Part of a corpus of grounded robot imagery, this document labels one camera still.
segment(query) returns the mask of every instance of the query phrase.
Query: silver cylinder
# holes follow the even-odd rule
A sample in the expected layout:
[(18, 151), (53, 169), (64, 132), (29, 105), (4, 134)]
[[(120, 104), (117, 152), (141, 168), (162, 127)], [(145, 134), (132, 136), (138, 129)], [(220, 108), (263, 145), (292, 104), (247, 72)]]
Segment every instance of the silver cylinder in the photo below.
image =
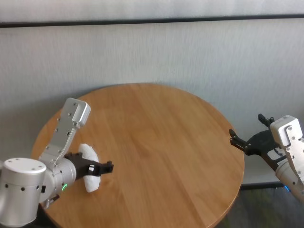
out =
[(46, 166), (28, 158), (8, 159), (0, 177), (0, 223), (21, 227), (35, 220)]
[(304, 186), (291, 169), (287, 159), (279, 163), (279, 167), (276, 169), (275, 174), (287, 189), (298, 198), (298, 200), (304, 203)]
[(45, 187), (45, 192), (40, 195), (40, 203), (60, 194), (67, 186), (74, 183), (76, 179), (76, 168), (74, 164), (66, 159), (60, 159), (55, 168), (54, 172), (47, 169), (46, 175), (43, 180), (43, 185)]

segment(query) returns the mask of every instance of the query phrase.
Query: white towel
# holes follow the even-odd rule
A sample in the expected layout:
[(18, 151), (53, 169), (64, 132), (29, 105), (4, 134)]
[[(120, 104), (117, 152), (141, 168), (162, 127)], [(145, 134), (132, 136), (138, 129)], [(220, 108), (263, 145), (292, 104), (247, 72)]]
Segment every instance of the white towel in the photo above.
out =
[[(87, 144), (80, 144), (78, 151), (82, 153), (82, 157), (91, 161), (99, 162), (98, 156), (94, 149)], [(98, 189), (101, 177), (84, 176), (85, 189), (92, 192)]]

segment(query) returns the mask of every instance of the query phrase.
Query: green indicator light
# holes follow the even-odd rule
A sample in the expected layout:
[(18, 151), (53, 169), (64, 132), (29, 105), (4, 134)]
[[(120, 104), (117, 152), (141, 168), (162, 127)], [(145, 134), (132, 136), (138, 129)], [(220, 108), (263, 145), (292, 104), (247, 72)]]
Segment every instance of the green indicator light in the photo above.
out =
[(64, 186), (62, 186), (62, 191), (64, 191), (67, 188), (67, 184), (65, 184)]

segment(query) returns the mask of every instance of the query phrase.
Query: round wooden table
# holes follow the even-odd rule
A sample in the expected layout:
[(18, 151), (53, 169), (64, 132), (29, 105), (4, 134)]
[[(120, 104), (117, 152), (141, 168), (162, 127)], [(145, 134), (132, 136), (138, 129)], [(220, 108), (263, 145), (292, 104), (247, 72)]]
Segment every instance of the round wooden table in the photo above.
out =
[[(79, 99), (92, 108), (74, 138), (114, 171), (87, 193), (77, 180), (47, 214), (64, 228), (204, 228), (228, 212), (244, 174), (244, 155), (229, 143), (225, 117), (204, 100), (155, 84), (118, 85)], [(32, 157), (53, 135), (55, 114)]]

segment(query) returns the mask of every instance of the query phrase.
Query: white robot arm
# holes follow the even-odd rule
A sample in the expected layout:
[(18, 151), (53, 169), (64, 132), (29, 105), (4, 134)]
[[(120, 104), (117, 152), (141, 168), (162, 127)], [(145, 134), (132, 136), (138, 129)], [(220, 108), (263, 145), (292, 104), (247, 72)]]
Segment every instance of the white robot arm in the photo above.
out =
[(66, 100), (57, 120), (53, 138), (39, 160), (12, 158), (2, 164), (0, 176), (0, 224), (22, 227), (36, 219), (38, 205), (45, 209), (59, 198), (67, 186), (86, 175), (111, 173), (111, 161), (100, 164), (67, 154), (76, 131), (90, 114), (90, 106), (80, 100)]
[[(275, 121), (273, 118), (266, 119), (262, 114), (258, 115), (258, 119), (268, 130), (244, 141), (230, 129), (231, 145), (246, 155), (261, 156), (286, 188), (304, 203), (304, 138), (298, 119), (286, 115)], [(268, 154), (282, 149), (284, 154), (275, 160)]]
[(286, 154), (286, 159), (278, 163), (275, 174), (304, 203), (304, 138), (299, 121), (286, 115), (271, 123), (270, 130)]

